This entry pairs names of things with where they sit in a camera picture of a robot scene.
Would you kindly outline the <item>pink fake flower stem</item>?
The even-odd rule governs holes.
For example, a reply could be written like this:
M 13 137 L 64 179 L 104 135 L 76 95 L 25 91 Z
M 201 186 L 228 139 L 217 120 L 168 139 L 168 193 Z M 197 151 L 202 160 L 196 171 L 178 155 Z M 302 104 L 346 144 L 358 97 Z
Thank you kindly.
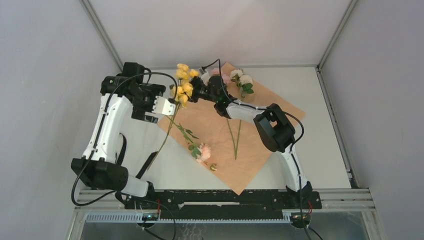
M 234 159 L 238 157 L 238 140 L 235 137 L 234 131 L 230 125 L 229 114 L 226 112 L 226 107 L 234 100 L 234 98 L 228 93 L 227 83 L 231 80 L 228 75 L 222 73 L 220 68 L 213 68 L 209 71 L 208 85 L 210 87 L 211 94 L 213 95 L 215 102 L 215 110 L 217 113 L 226 118 L 227 127 L 231 136 Z

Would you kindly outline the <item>white fake flower stem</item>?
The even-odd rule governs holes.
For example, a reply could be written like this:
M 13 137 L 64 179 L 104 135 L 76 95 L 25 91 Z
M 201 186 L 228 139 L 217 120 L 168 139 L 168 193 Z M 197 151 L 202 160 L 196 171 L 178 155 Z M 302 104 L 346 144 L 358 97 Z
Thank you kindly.
M 250 94 L 254 93 L 254 91 L 252 90 L 252 87 L 253 87 L 252 77 L 245 74 L 244 71 L 241 68 L 231 71 L 230 79 L 233 82 L 235 82 L 236 87 L 239 90 L 241 100 L 244 100 L 246 95 L 250 95 Z M 237 135 L 236 135 L 236 142 L 235 142 L 235 146 L 234 146 L 234 159 L 235 160 L 237 160 L 237 158 L 238 158 L 238 149 L 239 149 L 239 142 L 240 142 L 240 135 L 241 135 L 241 127 L 242 127 L 242 121 L 239 120 L 238 128 L 237 128 Z

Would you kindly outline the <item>yellow fake flower stem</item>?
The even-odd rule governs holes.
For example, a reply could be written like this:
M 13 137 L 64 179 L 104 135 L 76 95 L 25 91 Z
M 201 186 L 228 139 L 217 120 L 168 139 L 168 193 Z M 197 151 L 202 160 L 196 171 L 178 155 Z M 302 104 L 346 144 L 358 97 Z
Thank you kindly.
M 175 119 L 174 119 L 175 121 L 176 121 L 177 115 L 179 114 L 179 110 L 185 109 L 187 107 L 188 102 L 189 102 L 189 97 L 192 96 L 193 87 L 190 83 L 191 80 L 194 77 L 198 77 L 198 76 L 199 76 L 199 72 L 197 70 L 189 67 L 188 65 L 186 65 L 184 63 L 177 64 L 176 71 L 175 71 L 176 84 L 174 84 L 170 87 L 171 99 L 176 102 L 176 111 L 175 111 L 174 115 L 170 116 L 170 118 L 175 117 Z M 149 156 L 147 161 L 145 162 L 144 166 L 147 169 L 149 169 L 152 166 L 153 162 L 156 160 L 156 158 L 159 156 L 160 152 L 165 147 L 167 140 L 170 136 L 171 130 L 173 128 L 176 128 L 176 127 L 172 126 L 172 124 L 170 123 L 170 120 L 168 120 L 166 135 L 165 135 L 165 138 L 164 138 L 162 144 L 160 145 L 159 149 L 156 152 L 153 152 Z

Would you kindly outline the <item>orange wrapping paper sheet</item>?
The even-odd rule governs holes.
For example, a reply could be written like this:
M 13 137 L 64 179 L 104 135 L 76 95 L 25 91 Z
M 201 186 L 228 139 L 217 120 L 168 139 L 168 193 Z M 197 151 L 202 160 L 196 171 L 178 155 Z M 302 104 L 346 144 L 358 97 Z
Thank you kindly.
M 283 111 L 294 115 L 299 120 L 305 117 L 306 113 L 303 110 L 253 80 L 252 77 L 249 76 L 246 80 L 250 80 L 245 83 L 252 84 L 253 90 L 253 93 L 247 93 L 243 99 L 247 103 L 264 106 L 276 103 Z M 238 195 L 248 186 L 272 154 L 272 151 L 263 145 L 253 123 L 219 116 L 214 109 L 214 104 L 206 100 L 188 103 L 186 108 L 180 107 L 172 124 L 169 136 L 184 148 L 188 148 L 190 141 L 175 124 L 191 130 L 192 134 L 198 137 L 198 139 L 193 138 L 185 131 L 195 145 L 204 143 L 209 146 L 209 158 L 202 165 L 205 168 L 216 165 L 210 171 Z M 281 150 L 286 156 L 281 157 L 283 185 L 297 192 L 300 189 L 299 172 L 290 154 L 291 145 L 289 143 L 288 148 L 284 147 Z

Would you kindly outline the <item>peach fake flower stem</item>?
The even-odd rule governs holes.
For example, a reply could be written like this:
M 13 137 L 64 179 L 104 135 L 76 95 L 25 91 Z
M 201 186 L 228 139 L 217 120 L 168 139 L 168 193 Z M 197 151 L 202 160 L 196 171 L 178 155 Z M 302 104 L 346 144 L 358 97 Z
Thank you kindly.
M 200 141 L 200 138 L 188 128 L 183 127 L 180 123 L 175 122 L 175 117 L 167 117 L 172 126 L 176 127 L 181 133 L 186 148 L 196 162 L 207 167 L 210 171 L 215 172 L 218 167 L 216 163 L 209 163 L 208 160 L 212 156 L 212 148 Z

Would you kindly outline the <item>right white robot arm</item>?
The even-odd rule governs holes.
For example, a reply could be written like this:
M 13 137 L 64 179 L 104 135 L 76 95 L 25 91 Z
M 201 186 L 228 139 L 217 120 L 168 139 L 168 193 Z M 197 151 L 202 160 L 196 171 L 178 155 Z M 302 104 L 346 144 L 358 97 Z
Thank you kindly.
M 269 151 L 277 153 L 282 161 L 289 203 L 295 208 L 302 208 L 307 204 L 313 188 L 297 157 L 295 144 L 300 139 L 295 137 L 296 130 L 290 122 L 290 119 L 296 122 L 299 119 L 283 111 L 276 103 L 258 106 L 233 97 L 218 75 L 210 77 L 207 83 L 196 76 L 191 84 L 193 93 L 189 101 L 196 103 L 202 99 L 213 102 L 215 111 L 221 117 L 255 125 L 263 145 Z

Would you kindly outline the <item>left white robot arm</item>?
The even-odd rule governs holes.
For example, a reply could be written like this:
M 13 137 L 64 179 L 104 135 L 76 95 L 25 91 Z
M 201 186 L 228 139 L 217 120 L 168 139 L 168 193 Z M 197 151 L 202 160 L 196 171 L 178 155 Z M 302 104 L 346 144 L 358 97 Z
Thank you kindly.
M 71 169 L 89 188 L 110 190 L 137 197 L 143 208 L 156 203 L 150 191 L 152 184 L 130 175 L 118 160 L 121 126 L 129 108 L 132 118 L 157 123 L 154 115 L 173 115 L 176 105 L 164 96 L 166 86 L 143 83 L 143 74 L 135 76 L 106 76 L 100 87 L 100 108 L 88 146 L 80 158 L 74 158 Z

